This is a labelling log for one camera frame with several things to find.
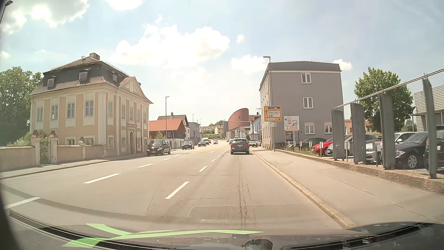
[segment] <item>sky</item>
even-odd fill
[[[256,113],[263,56],[339,63],[344,102],[368,67],[403,82],[444,65],[442,0],[14,0],[0,29],[2,71],[45,72],[95,52],[142,84],[150,120],[169,96],[168,114],[202,125]]]

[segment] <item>chimney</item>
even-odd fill
[[[89,57],[91,57],[91,58],[94,58],[94,59],[96,59],[96,60],[99,60],[100,61],[100,56],[99,55],[97,55],[96,53],[90,53],[89,54]]]

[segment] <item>arched doorway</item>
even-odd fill
[[[134,133],[130,132],[130,154],[135,154],[135,148],[134,148]]]

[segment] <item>black van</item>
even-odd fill
[[[151,140],[148,144],[147,156],[153,154],[171,154],[171,144],[170,140],[167,139],[155,139]]]

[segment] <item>car wheel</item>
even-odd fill
[[[410,153],[405,159],[407,169],[415,169],[418,166],[418,157],[414,153]]]

